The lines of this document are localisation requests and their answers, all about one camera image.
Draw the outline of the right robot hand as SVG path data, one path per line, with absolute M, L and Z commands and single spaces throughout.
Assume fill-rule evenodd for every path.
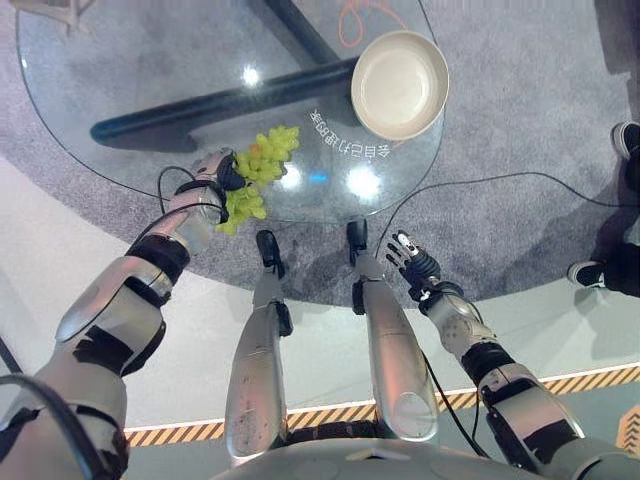
M 409 284 L 411 299 L 426 299 L 441 281 L 439 263 L 404 230 L 394 233 L 386 246 L 385 258 Z

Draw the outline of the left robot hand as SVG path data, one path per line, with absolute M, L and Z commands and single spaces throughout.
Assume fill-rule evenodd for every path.
M 196 180 L 213 181 L 225 191 L 236 191 L 247 185 L 246 179 L 236 171 L 234 150 L 222 148 L 203 158 L 194 174 Z

